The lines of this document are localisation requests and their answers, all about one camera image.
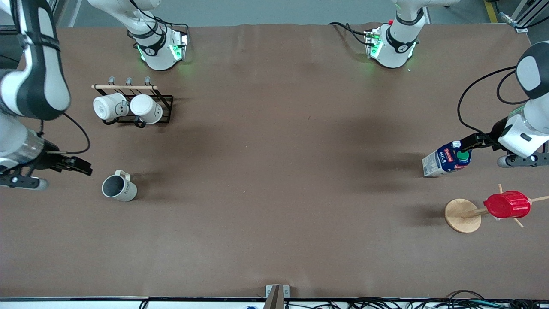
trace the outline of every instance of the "mug rack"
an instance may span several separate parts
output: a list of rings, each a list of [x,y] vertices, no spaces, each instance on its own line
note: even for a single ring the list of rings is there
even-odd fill
[[[117,86],[114,84],[114,77],[111,76],[109,78],[108,85],[92,85],[92,89],[97,90],[102,96],[108,95],[106,90],[112,90],[113,92],[117,92],[122,94],[126,98],[126,104],[130,104],[130,101],[137,95],[146,94],[153,98],[153,100],[157,103],[162,102],[162,118],[157,123],[170,123],[171,119],[171,112],[173,107],[173,95],[163,95],[158,90],[158,87],[156,85],[153,85],[150,83],[150,77],[145,78],[145,82],[143,86],[134,86],[132,85],[132,79],[127,78],[126,79],[126,85],[125,86]],[[139,116],[134,115],[131,111],[128,112],[128,115],[126,116],[120,116],[116,117],[113,120],[106,121],[102,120],[104,124],[106,125],[112,125],[115,123],[133,123],[136,127],[143,129],[147,125],[147,123],[140,120]]]

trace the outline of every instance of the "cable connector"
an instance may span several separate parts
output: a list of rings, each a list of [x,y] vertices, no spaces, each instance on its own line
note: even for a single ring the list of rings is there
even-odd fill
[[[503,22],[505,22],[507,25],[509,25],[509,26],[511,26],[511,27],[513,27],[513,28],[515,28],[515,27],[518,26],[517,23],[515,23],[515,21],[511,18],[511,16],[505,14],[504,12],[500,12],[500,13],[498,14],[498,16],[499,16],[500,19],[501,19]]]

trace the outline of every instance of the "gray floor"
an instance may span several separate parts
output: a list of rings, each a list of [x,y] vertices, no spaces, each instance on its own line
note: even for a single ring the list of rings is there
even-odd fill
[[[511,15],[519,0],[500,0],[498,7]],[[121,27],[108,14],[93,8],[87,0],[67,0],[61,8],[58,27]],[[490,19],[482,0],[461,0],[449,8],[430,8],[433,24],[482,24]],[[389,0],[163,0],[156,16],[192,26],[234,26],[240,24],[328,24],[340,21],[353,25],[385,22],[395,16]],[[549,9],[540,18],[549,14]],[[9,23],[0,14],[0,24]],[[530,29],[532,43],[549,40],[549,21]],[[0,55],[19,59],[21,48],[14,38],[0,36]],[[11,59],[0,57],[0,68],[15,68]]]

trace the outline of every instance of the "red cup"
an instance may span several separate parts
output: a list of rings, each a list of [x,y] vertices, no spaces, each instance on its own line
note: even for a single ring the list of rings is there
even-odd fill
[[[519,191],[505,191],[484,201],[488,212],[496,218],[522,218],[530,212],[530,201]]]

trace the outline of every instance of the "yellow floor tape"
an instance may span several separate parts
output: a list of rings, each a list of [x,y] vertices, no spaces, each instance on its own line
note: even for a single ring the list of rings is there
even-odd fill
[[[488,17],[490,18],[490,22],[493,24],[497,24],[497,17],[496,17],[496,11],[494,11],[494,6],[490,2],[484,1],[484,6],[486,7],[486,12],[488,12]]]

